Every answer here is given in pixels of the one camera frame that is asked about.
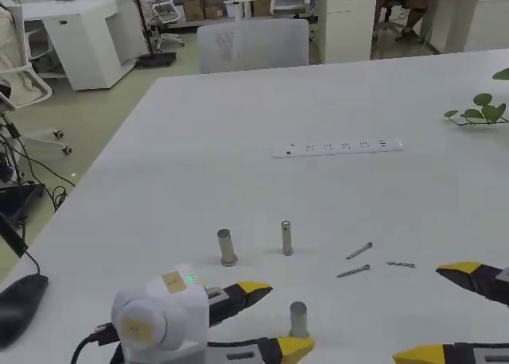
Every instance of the power outlet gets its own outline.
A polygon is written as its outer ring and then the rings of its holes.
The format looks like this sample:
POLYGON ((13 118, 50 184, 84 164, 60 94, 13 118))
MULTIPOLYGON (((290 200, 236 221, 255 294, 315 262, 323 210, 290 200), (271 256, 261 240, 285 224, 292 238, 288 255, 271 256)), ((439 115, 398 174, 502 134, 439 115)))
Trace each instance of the power outlet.
POLYGON ((339 155, 345 153, 375 153, 403 151, 399 140, 379 139, 376 141, 341 141, 338 143, 290 144, 274 150, 272 157, 305 157, 339 155))

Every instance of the person's leg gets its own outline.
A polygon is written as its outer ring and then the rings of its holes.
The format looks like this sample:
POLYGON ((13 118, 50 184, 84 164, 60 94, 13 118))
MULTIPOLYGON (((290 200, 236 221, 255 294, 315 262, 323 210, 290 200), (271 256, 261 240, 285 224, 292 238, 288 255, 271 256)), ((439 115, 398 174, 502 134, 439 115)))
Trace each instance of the person's leg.
POLYGON ((428 0, 405 0, 403 7, 411 10, 403 29, 405 33, 413 30, 415 25, 424 17, 428 10, 428 0))
POLYGON ((379 23, 380 14, 382 13, 382 8, 385 5, 386 0, 376 0, 375 4, 375 20, 373 21, 373 31, 375 31, 376 25, 379 23))

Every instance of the metal screw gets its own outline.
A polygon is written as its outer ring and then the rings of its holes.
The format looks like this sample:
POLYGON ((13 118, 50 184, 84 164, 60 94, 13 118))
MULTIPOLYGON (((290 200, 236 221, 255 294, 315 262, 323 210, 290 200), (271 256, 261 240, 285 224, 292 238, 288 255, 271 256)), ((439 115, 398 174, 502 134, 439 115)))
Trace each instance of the metal screw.
POLYGON ((415 269, 415 265, 413 263, 388 262, 387 264, 392 265, 392 266, 404 266, 404 267, 410 267, 411 269, 415 269))
POLYGON ((370 249, 371 247, 373 247, 373 243, 372 242, 368 242, 366 245, 364 245, 364 247, 358 249, 357 251, 354 251, 352 254, 350 254, 347 259, 352 259, 354 257, 357 257, 359 254, 361 254, 362 252, 366 251, 367 249, 370 249))
POLYGON ((348 277, 349 275, 357 274, 357 273, 360 273, 361 271, 367 271, 367 270, 370 270, 370 269, 371 269, 371 267, 369 265, 364 265, 363 267, 359 267, 358 269, 353 269, 353 270, 350 270, 350 271, 345 271, 344 273, 341 273, 341 274, 337 275, 336 278, 348 277))

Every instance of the cardboard box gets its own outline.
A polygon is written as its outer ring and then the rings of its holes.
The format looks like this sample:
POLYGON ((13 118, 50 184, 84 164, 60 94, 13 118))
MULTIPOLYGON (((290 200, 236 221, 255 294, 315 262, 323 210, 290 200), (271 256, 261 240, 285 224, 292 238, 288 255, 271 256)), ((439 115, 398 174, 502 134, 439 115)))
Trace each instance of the cardboard box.
POLYGON ((223 16, 223 10, 218 6, 206 6, 205 7, 205 18, 209 20, 215 20, 223 16))
POLYGON ((184 2, 184 13, 187 21, 204 19, 204 6, 201 0, 188 0, 184 2))
POLYGON ((253 17, 270 16, 270 0, 253 1, 253 17))

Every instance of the metal standoff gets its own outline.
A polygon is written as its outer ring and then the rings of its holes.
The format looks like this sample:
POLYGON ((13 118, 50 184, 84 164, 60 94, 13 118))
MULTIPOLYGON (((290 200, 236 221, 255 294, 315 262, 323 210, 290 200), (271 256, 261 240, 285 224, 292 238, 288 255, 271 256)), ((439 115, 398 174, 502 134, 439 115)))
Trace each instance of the metal standoff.
POLYGON ((220 242, 221 263, 226 267, 234 266, 238 258, 233 251, 230 231, 228 229, 221 229, 217 232, 217 238, 220 242))
POLYGON ((308 308, 304 302, 293 302, 289 306, 289 317, 291 322, 289 335, 294 338, 308 338, 308 308))
POLYGON ((281 223, 281 232, 283 237, 283 249, 282 253, 283 255, 292 255, 293 254, 293 248, 292 248, 292 228, 289 223, 289 221, 283 221, 281 223))

